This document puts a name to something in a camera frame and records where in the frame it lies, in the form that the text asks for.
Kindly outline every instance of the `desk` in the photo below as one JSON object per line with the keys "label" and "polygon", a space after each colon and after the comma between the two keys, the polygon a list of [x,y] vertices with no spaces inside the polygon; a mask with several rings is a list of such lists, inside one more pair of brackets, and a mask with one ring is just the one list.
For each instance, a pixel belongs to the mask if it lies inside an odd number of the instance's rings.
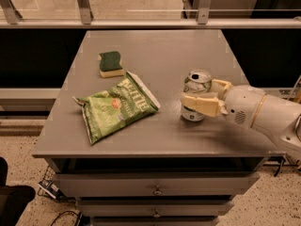
{"label": "desk", "polygon": [[[97,56],[118,50],[161,104],[159,112],[91,146],[81,108],[85,97],[114,86]],[[179,96],[193,69],[247,84],[220,30],[88,31],[33,156],[56,172],[55,184],[93,225],[215,225],[281,152],[263,135],[226,123],[181,117]]]}

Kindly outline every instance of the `robotic hand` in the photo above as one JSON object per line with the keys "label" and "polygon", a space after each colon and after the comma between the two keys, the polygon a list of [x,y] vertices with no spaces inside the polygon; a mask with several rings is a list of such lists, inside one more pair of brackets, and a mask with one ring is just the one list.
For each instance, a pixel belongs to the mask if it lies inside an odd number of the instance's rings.
{"label": "robotic hand", "polygon": [[223,115],[228,122],[263,133],[300,163],[301,104],[268,95],[262,89],[235,87],[222,80],[213,80],[208,93],[185,93],[181,102],[204,115]]}

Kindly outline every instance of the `can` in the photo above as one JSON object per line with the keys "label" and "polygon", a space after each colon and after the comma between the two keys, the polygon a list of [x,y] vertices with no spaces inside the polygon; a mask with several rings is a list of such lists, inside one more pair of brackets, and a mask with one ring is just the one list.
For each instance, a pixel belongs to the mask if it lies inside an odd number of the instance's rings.
{"label": "can", "polygon": [[[201,93],[209,92],[211,85],[212,77],[208,72],[193,70],[185,78],[183,91],[188,95],[199,96]],[[181,114],[189,121],[201,121],[205,117],[203,114],[184,105],[182,105]]]}

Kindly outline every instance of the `gray drawer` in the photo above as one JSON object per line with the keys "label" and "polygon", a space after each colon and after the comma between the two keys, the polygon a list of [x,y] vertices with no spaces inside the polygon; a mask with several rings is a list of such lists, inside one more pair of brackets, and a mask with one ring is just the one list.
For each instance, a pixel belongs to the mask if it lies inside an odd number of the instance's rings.
{"label": "gray drawer", "polygon": [[68,197],[184,196],[244,194],[257,172],[57,174],[53,181]]}
{"label": "gray drawer", "polygon": [[204,200],[98,200],[78,201],[77,209],[87,217],[217,217],[233,203]]}
{"label": "gray drawer", "polygon": [[218,218],[92,218],[93,226],[215,226]]}

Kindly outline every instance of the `metal post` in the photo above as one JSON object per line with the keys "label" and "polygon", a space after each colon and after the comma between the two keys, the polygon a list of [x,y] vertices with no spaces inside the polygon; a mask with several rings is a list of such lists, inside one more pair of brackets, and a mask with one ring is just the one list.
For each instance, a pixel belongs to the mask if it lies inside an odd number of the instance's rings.
{"label": "metal post", "polygon": [[83,24],[91,24],[93,14],[88,0],[77,0]]}
{"label": "metal post", "polygon": [[22,19],[22,15],[14,7],[11,0],[0,0],[0,5],[9,24],[17,24]]}
{"label": "metal post", "polygon": [[195,0],[193,8],[198,10],[198,23],[207,24],[212,0]]}

